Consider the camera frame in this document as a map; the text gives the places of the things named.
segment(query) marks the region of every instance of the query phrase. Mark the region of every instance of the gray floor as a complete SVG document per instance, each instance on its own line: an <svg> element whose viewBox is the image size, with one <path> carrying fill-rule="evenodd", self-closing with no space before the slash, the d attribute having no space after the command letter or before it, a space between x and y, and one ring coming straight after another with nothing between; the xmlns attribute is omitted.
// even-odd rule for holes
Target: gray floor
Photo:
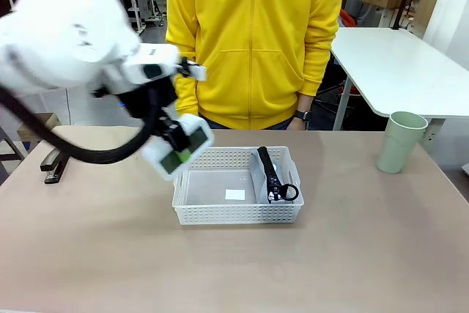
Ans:
<svg viewBox="0 0 469 313"><path fill-rule="evenodd" d="M164 43L166 23L163 27L149 27L141 38L145 43ZM90 95L86 87L68 90L70 103L70 119L72 125L100 125L100 126L140 126L141 122L132 119L119 105L114 97L100 99ZM55 112L63 125L68 124L69 114L67 99L63 89L47 92L43 95L46 111ZM34 111L43 110L43 102L37 97L28 97L25 102ZM333 115L318 111L322 124L320 129L332 127ZM16 129L20 123L5 110L0 109L0 123L3 129L18 140ZM438 136L432 157L446 176L469 200L469 177L461 170L461 166L469 162L469 120L448 120Z"/></svg>

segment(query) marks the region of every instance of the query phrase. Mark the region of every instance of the black watch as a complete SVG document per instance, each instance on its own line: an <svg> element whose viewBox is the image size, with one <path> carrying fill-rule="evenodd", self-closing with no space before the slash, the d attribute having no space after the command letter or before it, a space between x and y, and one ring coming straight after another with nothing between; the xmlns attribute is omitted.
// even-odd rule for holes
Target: black watch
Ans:
<svg viewBox="0 0 469 313"><path fill-rule="evenodd" d="M304 122L309 122L311 120L311 112L310 111L295 111L294 117L298 119L302 119Z"/></svg>

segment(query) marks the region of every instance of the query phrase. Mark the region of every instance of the green cup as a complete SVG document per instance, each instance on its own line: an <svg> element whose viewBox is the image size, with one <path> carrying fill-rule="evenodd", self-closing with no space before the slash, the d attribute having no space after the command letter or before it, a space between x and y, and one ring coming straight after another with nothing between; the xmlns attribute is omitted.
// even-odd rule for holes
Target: green cup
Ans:
<svg viewBox="0 0 469 313"><path fill-rule="evenodd" d="M400 172L427 127L428 122L420 115L406 111L392 113L386 126L377 168L389 174Z"/></svg>

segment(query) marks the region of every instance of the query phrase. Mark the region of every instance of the cup rim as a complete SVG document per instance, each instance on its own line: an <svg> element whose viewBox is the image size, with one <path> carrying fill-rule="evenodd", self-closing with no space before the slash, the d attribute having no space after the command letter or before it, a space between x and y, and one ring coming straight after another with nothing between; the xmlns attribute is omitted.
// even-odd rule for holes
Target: cup rim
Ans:
<svg viewBox="0 0 469 313"><path fill-rule="evenodd" d="M412 127L409 127L409 126L405 126L403 124L399 124L395 119L393 119L393 115L395 114L399 114L399 113L405 113L405 114L412 114L416 117L419 117L420 119L422 119L422 121L424 122L424 126L421 127L421 128L412 128ZM407 128L408 130L423 130L425 128L428 128L428 121L421 115L418 115L418 114L415 114L415 113L411 113L410 111L395 111L394 113L392 113L391 115L389 115L389 119L396 125L398 125L399 127L401 128Z"/></svg>

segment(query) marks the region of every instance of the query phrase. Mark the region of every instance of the hoodie pocket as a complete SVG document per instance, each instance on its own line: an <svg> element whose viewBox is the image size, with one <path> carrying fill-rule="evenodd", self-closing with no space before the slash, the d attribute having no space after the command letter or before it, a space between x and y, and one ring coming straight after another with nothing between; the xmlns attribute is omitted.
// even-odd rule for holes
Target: hoodie pocket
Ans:
<svg viewBox="0 0 469 313"><path fill-rule="evenodd" d="M246 118L249 111L249 51L219 51L205 63L207 80L197 84L197 100L208 112Z"/></svg>
<svg viewBox="0 0 469 313"><path fill-rule="evenodd" d="M273 117L297 103L303 78L281 51L254 51L252 117Z"/></svg>

